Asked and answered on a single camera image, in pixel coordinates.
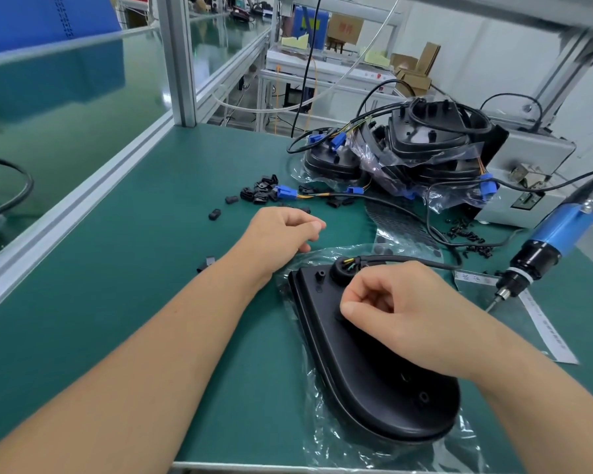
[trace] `blue box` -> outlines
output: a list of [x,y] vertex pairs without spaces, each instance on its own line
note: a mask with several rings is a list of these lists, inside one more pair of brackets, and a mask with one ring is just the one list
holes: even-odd
[[[310,33],[310,42],[312,41],[312,28],[314,25],[314,8],[308,8],[304,16],[303,7],[295,8],[294,23],[292,25],[292,36],[299,38],[306,33]],[[316,32],[314,33],[314,48],[322,50],[325,48],[325,38],[327,37],[327,24],[329,23],[329,12],[319,10],[316,17]]]

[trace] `blue electric screwdriver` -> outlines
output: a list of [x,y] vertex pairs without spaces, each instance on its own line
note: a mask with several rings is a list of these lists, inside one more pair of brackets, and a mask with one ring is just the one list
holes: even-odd
[[498,291],[486,311],[499,302],[518,296],[569,253],[593,225],[593,179],[577,189],[543,222],[512,258],[496,284]]

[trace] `forearm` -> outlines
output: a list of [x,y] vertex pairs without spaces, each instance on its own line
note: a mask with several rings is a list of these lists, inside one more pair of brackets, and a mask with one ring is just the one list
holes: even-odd
[[0,442],[0,472],[166,472],[241,313],[263,285],[240,264],[227,254],[209,267]]
[[592,395],[529,343],[514,338],[477,385],[527,472],[593,472]]

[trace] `brown cardboard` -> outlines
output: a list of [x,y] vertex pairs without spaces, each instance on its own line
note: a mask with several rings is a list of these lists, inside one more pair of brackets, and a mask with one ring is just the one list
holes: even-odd
[[[431,83],[433,82],[433,80],[425,74],[418,73],[416,71],[405,71],[403,69],[399,69],[396,71],[395,76],[397,79],[406,81],[413,88],[416,96],[427,94],[429,88],[431,87]],[[402,83],[396,83],[395,86],[404,96],[412,96],[412,93],[409,91],[409,89]]]
[[439,54],[441,46],[434,43],[427,43],[422,51],[422,55],[419,57],[419,61],[414,71],[428,75],[431,73],[433,64],[435,64],[435,58]]
[[402,68],[406,71],[413,71],[417,66],[418,61],[417,58],[408,55],[400,55],[398,53],[391,55],[391,65],[396,70]]
[[327,36],[343,43],[355,45],[358,43],[363,23],[362,18],[334,13],[327,25]]

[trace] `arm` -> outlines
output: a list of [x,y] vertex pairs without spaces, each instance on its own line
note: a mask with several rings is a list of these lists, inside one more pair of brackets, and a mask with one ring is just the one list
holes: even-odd
[[475,382],[531,474],[593,472],[592,395],[434,271],[361,270],[341,311],[409,361]]
[[221,260],[0,442],[0,473],[165,473],[247,304],[323,227],[259,210]]

